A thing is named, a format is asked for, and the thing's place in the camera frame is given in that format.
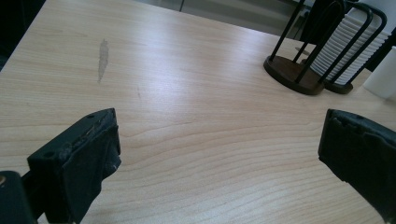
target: black plastic part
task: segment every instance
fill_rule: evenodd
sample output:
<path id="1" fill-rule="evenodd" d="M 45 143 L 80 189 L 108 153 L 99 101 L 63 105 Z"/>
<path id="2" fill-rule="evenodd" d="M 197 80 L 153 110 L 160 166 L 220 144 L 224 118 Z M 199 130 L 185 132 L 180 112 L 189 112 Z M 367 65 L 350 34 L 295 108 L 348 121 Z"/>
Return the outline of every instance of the black plastic part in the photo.
<path id="1" fill-rule="evenodd" d="M 319 159 L 396 223 L 396 132 L 345 111 L 329 109 Z"/>
<path id="2" fill-rule="evenodd" d="M 0 172 L 0 223 L 35 223 L 21 177 L 13 171 Z"/>
<path id="3" fill-rule="evenodd" d="M 99 195 L 102 180 L 120 166 L 119 155 L 120 139 L 113 108 L 79 120 L 27 159 L 31 169 L 28 175 L 43 190 L 39 199 L 44 202 L 29 197 L 32 210 L 39 211 L 36 205 L 44 204 L 50 223 L 79 223 Z"/>

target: brown round base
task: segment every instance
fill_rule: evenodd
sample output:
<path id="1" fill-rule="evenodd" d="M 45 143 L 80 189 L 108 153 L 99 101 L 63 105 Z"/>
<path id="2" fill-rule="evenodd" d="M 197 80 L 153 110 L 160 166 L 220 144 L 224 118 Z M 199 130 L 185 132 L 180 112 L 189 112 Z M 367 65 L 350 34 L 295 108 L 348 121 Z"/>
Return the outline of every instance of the brown round base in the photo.
<path id="1" fill-rule="evenodd" d="M 269 58 L 265 60 L 264 68 L 271 77 L 282 85 L 305 95 L 318 95 L 323 91 L 323 83 L 318 83 L 320 76 L 310 68 L 306 71 L 303 79 L 296 83 L 295 79 L 303 70 L 303 64 L 294 63 L 279 56 L 275 56 L 272 61 Z"/>
<path id="2" fill-rule="evenodd" d="M 324 83 L 324 88 L 326 88 L 326 90 L 339 94 L 348 94 L 353 89 L 353 85 L 350 83 L 346 85 L 339 85 L 336 83 L 332 84 L 327 80 L 325 80 L 323 83 Z"/>

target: light wood tabletop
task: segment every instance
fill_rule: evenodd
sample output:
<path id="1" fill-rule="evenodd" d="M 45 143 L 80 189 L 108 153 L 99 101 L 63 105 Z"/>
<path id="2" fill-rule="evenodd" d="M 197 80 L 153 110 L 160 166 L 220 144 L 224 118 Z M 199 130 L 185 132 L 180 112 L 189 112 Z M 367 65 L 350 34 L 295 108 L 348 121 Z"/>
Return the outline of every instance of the light wood tabletop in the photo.
<path id="1" fill-rule="evenodd" d="M 262 67 L 278 39 L 131 0 L 48 0 L 0 73 L 0 169 L 25 174 L 115 107 L 122 164 L 83 223 L 382 223 L 318 144 L 328 108 L 396 130 L 395 101 L 361 86 L 368 71 L 348 95 L 287 89 Z"/>

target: wood grain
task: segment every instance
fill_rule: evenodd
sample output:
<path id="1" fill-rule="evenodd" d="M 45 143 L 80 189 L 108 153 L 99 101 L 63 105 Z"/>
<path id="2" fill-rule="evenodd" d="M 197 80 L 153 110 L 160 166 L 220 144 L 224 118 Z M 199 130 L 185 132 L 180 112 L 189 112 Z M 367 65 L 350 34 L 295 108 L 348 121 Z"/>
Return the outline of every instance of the wood grain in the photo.
<path id="1" fill-rule="evenodd" d="M 24 174 L 51 138 L 115 107 L 122 165 L 84 223 L 381 223 L 318 142 L 328 108 L 396 130 L 395 102 L 361 87 L 367 71 L 348 95 L 290 91 L 262 67 L 277 40 L 129 0 L 49 0 L 0 74 L 0 168 Z"/>

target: wooden table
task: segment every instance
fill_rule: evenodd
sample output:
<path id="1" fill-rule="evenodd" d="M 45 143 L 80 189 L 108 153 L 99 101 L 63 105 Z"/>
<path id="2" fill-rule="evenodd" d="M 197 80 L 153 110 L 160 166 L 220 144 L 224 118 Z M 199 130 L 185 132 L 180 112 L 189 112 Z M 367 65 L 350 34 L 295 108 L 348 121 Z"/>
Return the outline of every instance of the wooden table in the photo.
<path id="1" fill-rule="evenodd" d="M 28 155 L 115 107 L 122 165 L 84 223 L 381 223 L 318 142 L 329 107 L 396 130 L 395 102 L 361 87 L 368 72 L 349 95 L 283 87 L 262 67 L 277 40 L 131 0 L 49 0 L 0 74 L 0 168 L 23 175 Z"/>

